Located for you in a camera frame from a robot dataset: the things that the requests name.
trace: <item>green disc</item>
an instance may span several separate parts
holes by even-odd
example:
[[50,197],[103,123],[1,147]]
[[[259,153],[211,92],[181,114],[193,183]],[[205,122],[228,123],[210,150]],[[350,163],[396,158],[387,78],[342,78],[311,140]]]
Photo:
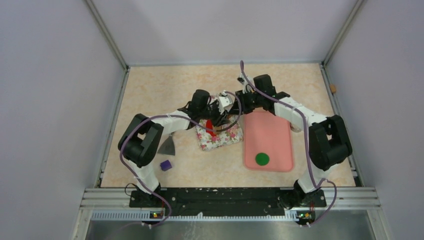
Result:
[[270,162],[270,157],[266,153],[258,153],[255,157],[256,163],[260,166],[265,166]]

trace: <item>table surface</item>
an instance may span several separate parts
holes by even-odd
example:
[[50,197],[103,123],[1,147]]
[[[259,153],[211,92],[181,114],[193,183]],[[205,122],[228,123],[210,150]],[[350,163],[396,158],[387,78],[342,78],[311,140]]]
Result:
[[[289,93],[307,108],[333,115],[323,77],[317,63],[246,64],[245,72],[255,77],[269,74],[277,92]],[[119,160],[118,141],[133,119],[166,114],[183,107],[196,89],[211,94],[241,89],[238,65],[132,67],[120,107],[102,187],[123,187],[136,183]],[[156,154],[154,171],[162,187],[292,187],[307,169],[303,133],[291,133],[294,168],[291,172],[249,170],[243,164],[243,142],[202,151],[194,128],[175,132],[176,156]],[[172,169],[159,164],[169,160]],[[345,160],[329,176],[337,186],[355,186],[349,161]]]

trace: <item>purple block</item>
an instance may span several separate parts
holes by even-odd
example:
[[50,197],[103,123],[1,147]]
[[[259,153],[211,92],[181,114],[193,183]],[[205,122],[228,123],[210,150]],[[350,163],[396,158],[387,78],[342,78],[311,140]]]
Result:
[[167,170],[172,169],[171,162],[169,160],[163,161],[160,164],[160,168],[162,169],[162,171],[167,171]]

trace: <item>floral cloth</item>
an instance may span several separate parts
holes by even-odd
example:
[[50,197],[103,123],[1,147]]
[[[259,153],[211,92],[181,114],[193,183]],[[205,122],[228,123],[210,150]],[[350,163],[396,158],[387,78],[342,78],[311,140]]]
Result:
[[[229,118],[229,121],[232,123],[237,119],[237,116],[233,115]],[[199,124],[202,126],[206,126],[206,120],[200,120]],[[222,128],[228,127],[231,123],[225,124]],[[240,127],[239,123],[236,123],[232,128],[223,131],[223,132],[215,132],[216,136],[210,135],[204,128],[199,126],[195,126],[197,139],[199,140],[200,148],[203,151],[209,151],[212,149],[216,149],[222,146],[235,144],[240,141],[243,141],[243,130]]]

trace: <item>gray wall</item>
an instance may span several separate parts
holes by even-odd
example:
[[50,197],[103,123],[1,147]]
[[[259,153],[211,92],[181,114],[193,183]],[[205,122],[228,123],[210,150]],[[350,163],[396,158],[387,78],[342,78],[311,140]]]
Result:
[[369,0],[329,66],[363,180],[396,239],[424,239],[424,1]]
[[71,236],[123,70],[82,0],[0,1],[0,238]]
[[321,61],[356,0],[94,0],[130,65]]

